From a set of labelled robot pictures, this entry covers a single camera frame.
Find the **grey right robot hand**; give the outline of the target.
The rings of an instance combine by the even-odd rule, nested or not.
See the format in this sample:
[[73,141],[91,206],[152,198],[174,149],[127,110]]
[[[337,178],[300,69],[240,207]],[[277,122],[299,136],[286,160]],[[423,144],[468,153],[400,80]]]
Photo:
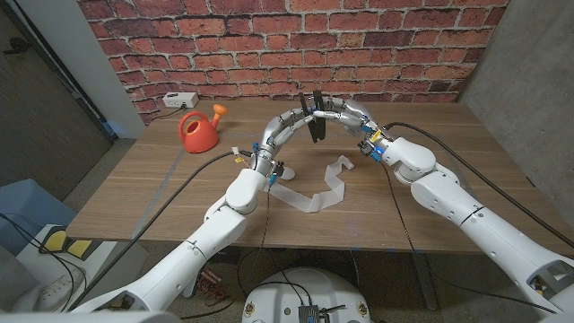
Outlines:
[[380,162],[394,138],[380,126],[359,102],[326,97],[320,91],[313,92],[312,106],[308,111],[324,129],[327,120],[342,124],[352,135],[362,135],[359,147],[364,155]]

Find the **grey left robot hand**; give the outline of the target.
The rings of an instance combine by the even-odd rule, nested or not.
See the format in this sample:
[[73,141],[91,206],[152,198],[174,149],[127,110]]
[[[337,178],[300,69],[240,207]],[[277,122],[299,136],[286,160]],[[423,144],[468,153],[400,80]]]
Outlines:
[[282,146],[298,129],[306,125],[310,126],[311,138],[315,143],[325,138],[326,130],[319,125],[313,114],[306,115],[302,108],[290,109],[274,117],[267,124],[260,142],[254,147],[250,169],[267,176],[272,169],[273,159]]

